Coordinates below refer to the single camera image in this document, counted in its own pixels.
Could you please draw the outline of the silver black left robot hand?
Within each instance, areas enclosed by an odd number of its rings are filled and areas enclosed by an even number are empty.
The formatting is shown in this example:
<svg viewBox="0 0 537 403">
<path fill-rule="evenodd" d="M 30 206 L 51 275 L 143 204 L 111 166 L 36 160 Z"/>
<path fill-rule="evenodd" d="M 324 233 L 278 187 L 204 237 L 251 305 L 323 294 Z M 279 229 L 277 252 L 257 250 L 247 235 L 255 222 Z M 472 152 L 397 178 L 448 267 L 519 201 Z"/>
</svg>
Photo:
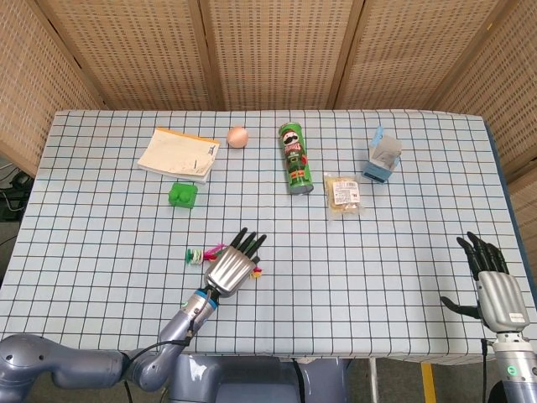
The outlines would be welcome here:
<svg viewBox="0 0 537 403">
<path fill-rule="evenodd" d="M 256 232 L 248 234 L 243 228 L 223 252 L 211 263 L 205 273 L 205 291 L 211 292 L 211 299 L 233 296 L 258 267 L 258 250 L 267 236 Z"/>
</svg>

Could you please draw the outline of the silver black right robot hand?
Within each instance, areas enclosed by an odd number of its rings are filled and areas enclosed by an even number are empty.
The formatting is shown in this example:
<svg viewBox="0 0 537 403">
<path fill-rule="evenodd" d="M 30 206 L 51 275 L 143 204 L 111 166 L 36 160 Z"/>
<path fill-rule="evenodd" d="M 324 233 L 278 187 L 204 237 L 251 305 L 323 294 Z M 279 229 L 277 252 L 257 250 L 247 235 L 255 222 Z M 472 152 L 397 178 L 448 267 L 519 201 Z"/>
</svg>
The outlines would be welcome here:
<svg viewBox="0 0 537 403">
<path fill-rule="evenodd" d="M 458 305 L 446 296 L 441 297 L 442 304 L 459 315 L 481 321 L 492 332 L 523 331 L 529 325 L 529 314 L 519 283 L 509 273 L 501 250 L 472 232 L 456 241 L 467 257 L 477 287 L 477 304 Z"/>
</svg>

